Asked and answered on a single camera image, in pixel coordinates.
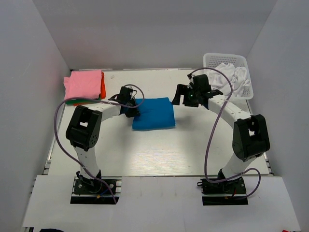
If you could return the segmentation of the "blue t-shirt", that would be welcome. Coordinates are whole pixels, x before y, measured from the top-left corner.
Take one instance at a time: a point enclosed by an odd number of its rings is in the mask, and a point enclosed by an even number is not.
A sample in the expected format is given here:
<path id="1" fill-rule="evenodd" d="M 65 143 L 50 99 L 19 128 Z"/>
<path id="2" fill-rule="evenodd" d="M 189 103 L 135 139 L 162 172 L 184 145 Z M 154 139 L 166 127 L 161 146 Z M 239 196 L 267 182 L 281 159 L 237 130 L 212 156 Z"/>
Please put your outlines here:
<path id="1" fill-rule="evenodd" d="M 171 129 L 176 126 L 174 109 L 168 97 L 136 99 L 140 116 L 133 117 L 132 129 L 152 131 Z"/>

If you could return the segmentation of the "white t-shirt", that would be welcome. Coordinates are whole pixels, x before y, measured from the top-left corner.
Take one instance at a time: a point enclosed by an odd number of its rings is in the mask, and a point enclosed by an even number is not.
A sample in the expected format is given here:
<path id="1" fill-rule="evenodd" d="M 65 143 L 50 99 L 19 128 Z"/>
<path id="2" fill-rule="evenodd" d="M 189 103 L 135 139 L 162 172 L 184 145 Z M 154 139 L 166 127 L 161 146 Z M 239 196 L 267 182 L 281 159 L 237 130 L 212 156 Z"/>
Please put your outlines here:
<path id="1" fill-rule="evenodd" d="M 221 63 L 215 69 L 228 78 L 233 88 L 233 97 L 241 97 L 252 86 L 251 80 L 248 78 L 248 70 L 245 67 L 235 67 L 232 63 Z M 222 74 L 213 70 L 205 70 L 205 74 L 209 78 L 212 89 L 218 89 L 226 96 L 230 94 L 230 85 Z"/>

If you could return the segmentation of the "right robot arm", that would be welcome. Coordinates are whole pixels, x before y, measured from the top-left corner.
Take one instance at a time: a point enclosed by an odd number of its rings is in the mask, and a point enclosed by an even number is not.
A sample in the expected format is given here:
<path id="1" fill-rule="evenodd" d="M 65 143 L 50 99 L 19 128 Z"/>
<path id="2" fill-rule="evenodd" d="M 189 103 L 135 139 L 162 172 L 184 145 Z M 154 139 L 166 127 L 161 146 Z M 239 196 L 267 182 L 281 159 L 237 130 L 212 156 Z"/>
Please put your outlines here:
<path id="1" fill-rule="evenodd" d="M 217 114 L 215 123 L 223 119 L 233 129 L 233 154 L 216 180 L 222 192 L 234 189 L 235 180 L 247 173 L 249 165 L 270 149 L 266 119 L 261 114 L 251 115 L 241 110 L 221 91 L 212 89 L 205 74 L 191 77 L 188 85 L 178 84 L 172 104 L 202 105 Z"/>

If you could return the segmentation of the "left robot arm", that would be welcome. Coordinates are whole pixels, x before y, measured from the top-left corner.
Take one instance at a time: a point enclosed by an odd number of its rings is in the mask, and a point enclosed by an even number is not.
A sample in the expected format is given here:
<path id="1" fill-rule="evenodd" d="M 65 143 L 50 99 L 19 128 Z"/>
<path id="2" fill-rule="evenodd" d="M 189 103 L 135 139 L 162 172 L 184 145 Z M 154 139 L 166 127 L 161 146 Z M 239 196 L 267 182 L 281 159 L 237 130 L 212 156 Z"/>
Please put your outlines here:
<path id="1" fill-rule="evenodd" d="M 132 85 L 122 86 L 119 94 L 109 99 L 107 104 L 95 104 L 91 107 L 76 106 L 69 122 L 66 138 L 74 147 L 79 162 L 84 166 L 77 173 L 77 177 L 86 180 L 85 187 L 92 193 L 101 190 L 101 171 L 97 165 L 95 145 L 99 139 L 101 123 L 114 116 L 139 116 Z"/>

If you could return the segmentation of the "white plastic basket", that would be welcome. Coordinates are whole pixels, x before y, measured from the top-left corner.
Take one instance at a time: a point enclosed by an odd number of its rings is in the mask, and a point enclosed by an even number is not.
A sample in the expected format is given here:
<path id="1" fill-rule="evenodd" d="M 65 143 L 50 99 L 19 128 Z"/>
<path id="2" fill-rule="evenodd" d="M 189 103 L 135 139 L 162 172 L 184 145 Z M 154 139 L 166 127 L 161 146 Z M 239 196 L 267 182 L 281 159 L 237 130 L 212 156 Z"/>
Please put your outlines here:
<path id="1" fill-rule="evenodd" d="M 253 98 L 253 87 L 245 57 L 234 54 L 206 53 L 203 56 L 203 66 L 215 68 L 227 76 L 233 88 L 232 99 Z M 230 94 L 230 86 L 223 75 L 207 69 L 203 72 L 208 76 L 213 89 L 220 90 L 226 96 Z"/>

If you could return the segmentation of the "pink folded t-shirt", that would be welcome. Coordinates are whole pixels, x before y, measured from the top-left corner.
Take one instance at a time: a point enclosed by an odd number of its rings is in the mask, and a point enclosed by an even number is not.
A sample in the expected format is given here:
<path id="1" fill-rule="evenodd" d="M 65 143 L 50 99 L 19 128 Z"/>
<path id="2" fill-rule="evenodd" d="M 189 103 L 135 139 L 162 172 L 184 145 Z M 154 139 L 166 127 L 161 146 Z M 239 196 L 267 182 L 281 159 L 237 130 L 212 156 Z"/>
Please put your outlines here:
<path id="1" fill-rule="evenodd" d="M 101 70 L 72 71 L 70 77 L 64 77 L 65 97 L 97 99 L 101 94 Z"/>

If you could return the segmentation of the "green folded t-shirt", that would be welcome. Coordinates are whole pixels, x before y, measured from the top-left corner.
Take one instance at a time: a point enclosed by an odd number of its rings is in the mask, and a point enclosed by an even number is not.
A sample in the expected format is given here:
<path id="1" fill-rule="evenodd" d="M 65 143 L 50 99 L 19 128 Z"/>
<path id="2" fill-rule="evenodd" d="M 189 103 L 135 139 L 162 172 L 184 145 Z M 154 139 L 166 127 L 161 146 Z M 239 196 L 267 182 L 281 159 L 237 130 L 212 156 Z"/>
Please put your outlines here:
<path id="1" fill-rule="evenodd" d="M 66 99 L 66 102 L 65 102 L 66 105 L 73 105 L 73 106 L 86 105 L 86 104 L 92 104 L 92 103 L 94 103 L 94 101 L 90 101 L 89 99 L 85 99 L 85 98 L 73 98 L 71 100 Z"/>

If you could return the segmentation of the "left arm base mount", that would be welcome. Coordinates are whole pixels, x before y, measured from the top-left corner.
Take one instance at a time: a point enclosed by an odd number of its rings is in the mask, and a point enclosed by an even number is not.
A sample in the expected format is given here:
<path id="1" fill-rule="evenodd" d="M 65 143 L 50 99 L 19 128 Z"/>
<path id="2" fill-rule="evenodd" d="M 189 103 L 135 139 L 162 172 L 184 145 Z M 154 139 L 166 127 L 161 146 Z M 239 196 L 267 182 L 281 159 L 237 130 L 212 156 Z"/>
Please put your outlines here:
<path id="1" fill-rule="evenodd" d="M 100 183 L 96 187 L 93 187 L 75 177 L 70 204 L 115 205 L 120 198 L 122 179 L 120 177 L 108 177 L 103 180 L 112 190 L 116 202 L 114 202 L 114 199 L 105 184 Z"/>

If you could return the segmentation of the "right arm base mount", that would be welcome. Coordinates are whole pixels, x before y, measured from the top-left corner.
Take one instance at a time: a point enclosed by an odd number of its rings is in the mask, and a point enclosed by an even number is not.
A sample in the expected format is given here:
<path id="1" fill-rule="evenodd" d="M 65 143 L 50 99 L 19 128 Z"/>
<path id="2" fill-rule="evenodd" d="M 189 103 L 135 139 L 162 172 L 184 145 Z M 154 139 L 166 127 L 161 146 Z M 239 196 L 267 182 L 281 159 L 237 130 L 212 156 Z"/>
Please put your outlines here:
<path id="1" fill-rule="evenodd" d="M 197 182 L 201 188 L 203 206 L 248 205 L 247 191 L 243 178 L 220 183 L 206 179 Z"/>

